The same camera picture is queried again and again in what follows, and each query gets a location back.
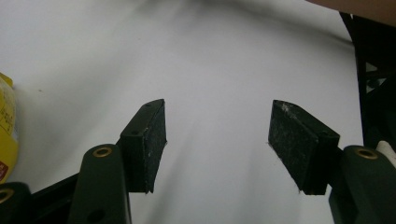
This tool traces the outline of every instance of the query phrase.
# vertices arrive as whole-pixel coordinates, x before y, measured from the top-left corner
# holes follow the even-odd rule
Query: circular hole
[[[378,155],[376,155],[376,153],[373,152],[372,150],[368,150],[365,148],[358,148],[355,150],[355,152],[356,152],[356,154],[363,157],[364,159],[368,159],[368,160],[378,159]]]
[[[94,157],[106,157],[111,153],[110,147],[100,147],[93,152]]]
[[[90,223],[96,223],[96,222],[100,222],[104,217],[105,217],[105,211],[102,209],[97,209],[88,215],[87,220]]]
[[[14,194],[13,189],[0,189],[0,203],[5,202]]]

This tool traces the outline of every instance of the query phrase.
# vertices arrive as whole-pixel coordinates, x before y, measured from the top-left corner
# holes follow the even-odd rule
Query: yellow package
[[[12,80],[0,73],[0,184],[6,182],[17,162],[18,135]]]

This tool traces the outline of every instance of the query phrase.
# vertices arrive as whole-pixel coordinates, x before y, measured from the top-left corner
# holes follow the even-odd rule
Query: white surface
[[[305,1],[0,1],[0,70],[15,81],[32,192],[115,143],[166,102],[168,145],[134,223],[332,223],[267,145],[274,99],[361,144],[352,45],[335,11]]]

